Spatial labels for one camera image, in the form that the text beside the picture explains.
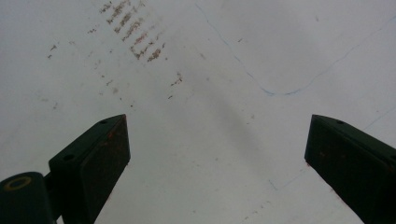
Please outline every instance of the white table surface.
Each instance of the white table surface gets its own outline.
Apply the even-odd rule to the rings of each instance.
[[[309,123],[396,147],[395,71],[393,0],[4,0],[0,179],[126,114],[96,223],[361,223],[304,161]]]

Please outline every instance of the white surface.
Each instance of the white surface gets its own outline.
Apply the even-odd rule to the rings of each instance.
[[[120,2],[1,1],[0,179],[125,113],[96,223],[361,223],[305,143],[320,114],[396,147],[393,0],[130,0],[109,24]]]

